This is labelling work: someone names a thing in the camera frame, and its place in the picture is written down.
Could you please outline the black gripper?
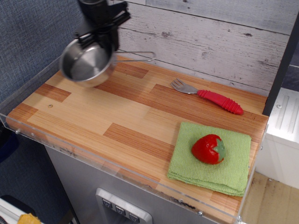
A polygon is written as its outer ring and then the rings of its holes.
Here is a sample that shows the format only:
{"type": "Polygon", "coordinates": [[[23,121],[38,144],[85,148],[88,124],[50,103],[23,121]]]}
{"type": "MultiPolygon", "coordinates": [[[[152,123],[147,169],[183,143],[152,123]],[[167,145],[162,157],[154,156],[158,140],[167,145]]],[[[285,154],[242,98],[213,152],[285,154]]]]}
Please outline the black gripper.
{"type": "MultiPolygon", "coordinates": [[[[119,49],[118,26],[130,19],[128,3],[123,1],[109,5],[106,0],[79,0],[78,4],[83,14],[78,31],[99,30],[100,43],[111,45],[114,51],[117,51],[119,49]]],[[[75,32],[74,39],[81,48],[87,48],[98,41],[97,35],[91,33],[80,35],[75,32]]]]}

